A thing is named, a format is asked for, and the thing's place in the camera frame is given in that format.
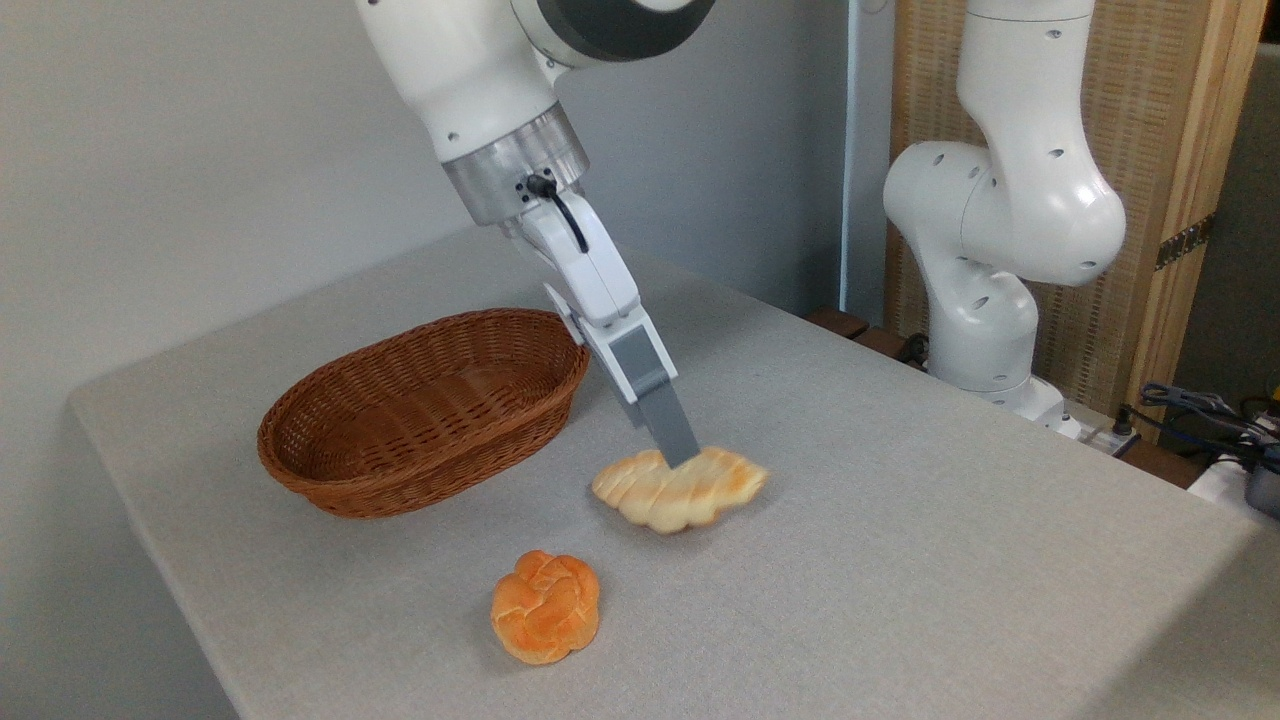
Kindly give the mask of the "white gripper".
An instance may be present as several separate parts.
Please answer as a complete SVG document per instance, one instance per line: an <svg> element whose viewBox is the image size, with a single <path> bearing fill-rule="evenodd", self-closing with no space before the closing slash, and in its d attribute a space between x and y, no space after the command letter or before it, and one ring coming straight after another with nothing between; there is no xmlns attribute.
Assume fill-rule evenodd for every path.
<svg viewBox="0 0 1280 720"><path fill-rule="evenodd" d="M668 468L701 446L675 389L678 373L641 305L635 279L591 204L579 192L535 199L503 233L541 273L573 342L600 360L621 404Z"/></svg>

